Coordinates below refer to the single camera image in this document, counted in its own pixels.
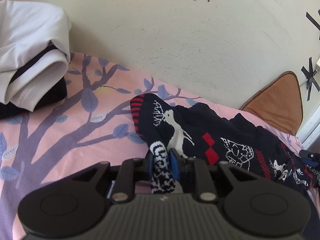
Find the brown mesh cushion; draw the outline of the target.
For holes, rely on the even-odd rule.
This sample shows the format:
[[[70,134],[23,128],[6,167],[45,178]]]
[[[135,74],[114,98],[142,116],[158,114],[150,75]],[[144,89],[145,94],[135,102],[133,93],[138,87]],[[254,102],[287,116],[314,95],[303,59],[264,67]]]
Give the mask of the brown mesh cushion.
[[[255,93],[240,108],[273,128],[296,135],[303,121],[303,103],[297,76],[287,71]]]

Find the pink floral bed sheet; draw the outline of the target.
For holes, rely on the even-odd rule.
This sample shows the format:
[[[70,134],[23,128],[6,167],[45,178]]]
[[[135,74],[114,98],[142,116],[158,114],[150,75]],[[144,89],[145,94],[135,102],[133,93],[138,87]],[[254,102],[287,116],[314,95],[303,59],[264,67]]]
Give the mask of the pink floral bed sheet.
[[[241,114],[300,158],[294,136],[88,55],[72,55],[66,83],[62,103],[1,122],[1,239],[319,239],[315,187],[297,191],[226,161],[184,158],[175,190],[152,193],[130,102],[154,94]]]

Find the white folded garment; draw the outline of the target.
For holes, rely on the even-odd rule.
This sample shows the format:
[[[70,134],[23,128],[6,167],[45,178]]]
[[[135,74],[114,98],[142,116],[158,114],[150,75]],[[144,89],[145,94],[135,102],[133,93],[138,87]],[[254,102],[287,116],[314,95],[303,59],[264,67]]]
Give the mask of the white folded garment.
[[[66,74],[71,23],[60,7],[1,1],[1,103],[33,111]]]

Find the black red patterned knit garment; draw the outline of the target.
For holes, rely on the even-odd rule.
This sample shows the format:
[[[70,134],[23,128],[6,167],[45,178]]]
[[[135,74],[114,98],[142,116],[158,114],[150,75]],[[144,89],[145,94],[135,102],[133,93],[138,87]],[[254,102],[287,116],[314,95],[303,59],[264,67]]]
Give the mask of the black red patterned knit garment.
[[[154,94],[134,97],[131,115],[137,134],[153,155],[152,193],[171,193],[176,179],[169,151],[214,166],[234,164],[297,191],[319,187],[319,172],[306,165],[273,133],[254,126],[241,114],[218,116],[204,103],[190,108],[171,106]]]

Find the white wall power adapter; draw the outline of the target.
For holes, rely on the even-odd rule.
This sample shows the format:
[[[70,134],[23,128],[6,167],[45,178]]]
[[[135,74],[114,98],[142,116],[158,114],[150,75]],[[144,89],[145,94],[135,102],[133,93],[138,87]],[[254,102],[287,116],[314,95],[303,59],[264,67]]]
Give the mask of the white wall power adapter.
[[[316,67],[317,67],[317,70],[320,70],[320,58],[316,62]]]

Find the black tape cross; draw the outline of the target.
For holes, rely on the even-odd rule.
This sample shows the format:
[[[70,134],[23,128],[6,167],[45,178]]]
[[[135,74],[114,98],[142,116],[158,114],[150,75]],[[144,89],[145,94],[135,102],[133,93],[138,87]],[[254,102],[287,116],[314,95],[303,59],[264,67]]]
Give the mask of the black tape cross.
[[[300,86],[302,86],[303,84],[306,84],[306,90],[307,90],[307,97],[306,97],[306,101],[309,101],[311,98],[311,90],[312,87],[314,86],[317,90],[317,92],[319,92],[320,87],[319,87],[319,83],[316,81],[315,79],[315,75],[319,72],[319,66],[317,66],[315,69],[313,68],[313,64],[312,64],[312,57],[309,58],[309,68],[306,69],[304,66],[301,68],[301,72],[304,74],[306,80],[303,81]]]

